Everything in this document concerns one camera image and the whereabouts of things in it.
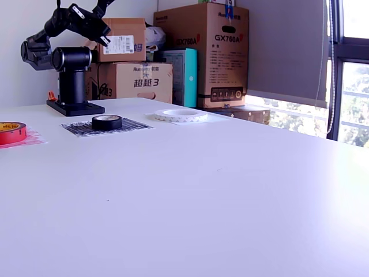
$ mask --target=tape roll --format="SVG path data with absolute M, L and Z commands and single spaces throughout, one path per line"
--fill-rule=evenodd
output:
M 27 137 L 27 127 L 19 122 L 0 122 L 0 145 L 18 143 Z
M 205 111 L 178 108 L 174 110 L 160 110 L 154 113 L 155 119 L 167 122 L 202 122 L 208 119 Z
M 117 115 L 100 115 L 92 118 L 92 129 L 99 131 L 113 131 L 122 127 L 122 117 Z

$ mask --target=roller shade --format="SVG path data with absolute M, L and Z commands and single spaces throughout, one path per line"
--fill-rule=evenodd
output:
M 248 95 L 314 106 L 323 44 L 317 106 L 327 107 L 329 38 L 325 3 L 326 0 L 236 1 L 237 6 L 250 10 Z

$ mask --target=sky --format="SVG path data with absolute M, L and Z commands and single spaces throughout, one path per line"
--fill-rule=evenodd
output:
M 369 39 L 369 0 L 343 0 L 345 36 Z

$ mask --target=window frame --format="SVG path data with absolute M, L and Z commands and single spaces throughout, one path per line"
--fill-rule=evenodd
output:
M 369 64 L 369 39 L 361 38 L 346 38 L 344 34 L 344 10 L 343 0 L 332 0 L 333 9 L 333 41 L 330 39 L 330 49 L 332 43 L 334 46 L 334 75 L 336 90 L 331 93 L 335 94 L 335 112 L 333 118 L 332 131 L 327 135 L 327 139 L 338 141 L 338 135 L 341 124 L 341 103 L 343 92 L 343 74 L 344 63 L 365 63 Z M 332 59 L 332 51 L 330 50 L 329 57 Z M 329 103 L 329 119 L 332 120 L 333 97 Z

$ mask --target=black mounting plate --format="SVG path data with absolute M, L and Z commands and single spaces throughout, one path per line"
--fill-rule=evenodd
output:
M 46 101 L 47 105 L 66 117 L 79 117 L 81 115 L 93 115 L 105 113 L 105 108 L 92 103 L 64 104 L 58 101 Z

